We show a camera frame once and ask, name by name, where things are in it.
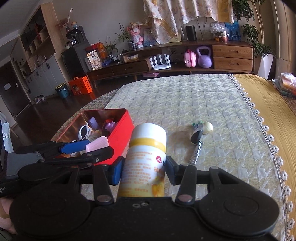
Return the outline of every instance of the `white planter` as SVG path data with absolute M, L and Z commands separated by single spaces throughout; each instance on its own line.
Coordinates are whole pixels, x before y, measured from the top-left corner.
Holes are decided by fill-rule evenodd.
M 258 70 L 258 76 L 267 79 L 270 73 L 272 61 L 274 56 L 272 54 L 268 54 L 267 56 L 261 58 L 261 63 Z

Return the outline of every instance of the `trash bin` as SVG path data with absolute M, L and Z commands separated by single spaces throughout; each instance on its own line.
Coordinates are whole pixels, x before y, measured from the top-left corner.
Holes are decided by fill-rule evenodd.
M 56 92 L 59 94 L 59 96 L 61 97 L 61 99 L 64 99 L 66 98 L 67 96 L 69 96 L 69 90 L 67 88 L 67 85 L 66 83 L 62 83 L 60 85 L 58 85 L 56 88 L 55 88 Z

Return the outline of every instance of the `yellow bedspread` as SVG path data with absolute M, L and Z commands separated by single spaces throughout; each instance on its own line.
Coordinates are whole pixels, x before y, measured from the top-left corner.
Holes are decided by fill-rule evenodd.
M 284 160 L 281 167 L 288 174 L 285 184 L 291 188 L 291 200 L 296 203 L 296 116 L 291 111 L 283 97 L 265 79 L 250 74 L 234 75 L 252 102 L 256 104 L 256 109 L 260 111 L 260 116 L 264 118 L 264 124 L 269 126 L 268 133 L 274 136 L 272 144 L 279 148 L 279 156 Z M 295 208 L 289 214 L 289 218 L 296 219 Z M 291 235 L 296 236 L 296 229 L 291 230 Z

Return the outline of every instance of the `wooden drawer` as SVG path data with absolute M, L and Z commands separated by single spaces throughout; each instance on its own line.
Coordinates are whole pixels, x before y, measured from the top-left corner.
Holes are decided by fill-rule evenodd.
M 87 73 L 87 77 L 90 81 L 105 79 L 112 76 L 114 76 L 114 74 L 111 67 L 96 69 Z
M 133 74 L 149 71 L 146 61 L 135 61 L 131 63 L 124 63 L 117 66 L 112 66 L 114 75 Z
M 253 59 L 252 47 L 213 45 L 214 57 Z
M 214 57 L 214 68 L 215 69 L 226 69 L 226 70 L 241 70 L 242 72 L 253 71 L 253 60 L 242 59 L 242 58 L 215 58 Z

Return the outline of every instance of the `wooden tv cabinet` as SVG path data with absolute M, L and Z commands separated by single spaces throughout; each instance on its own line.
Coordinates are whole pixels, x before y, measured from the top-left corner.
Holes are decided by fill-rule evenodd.
M 198 46 L 210 46 L 212 48 L 213 65 L 209 69 L 204 69 L 198 65 L 188 68 L 183 61 L 171 64 L 168 69 L 153 70 L 149 57 L 162 54 L 165 48 L 188 47 L 192 50 Z M 112 63 L 108 67 L 93 70 L 87 73 L 90 81 L 116 78 L 121 76 L 137 74 L 156 73 L 156 72 L 229 72 L 229 73 L 253 73 L 254 72 L 254 47 L 244 41 L 216 42 L 214 40 L 182 41 L 167 43 L 150 47 L 143 47 L 126 54 L 138 54 L 139 59 L 127 63 Z

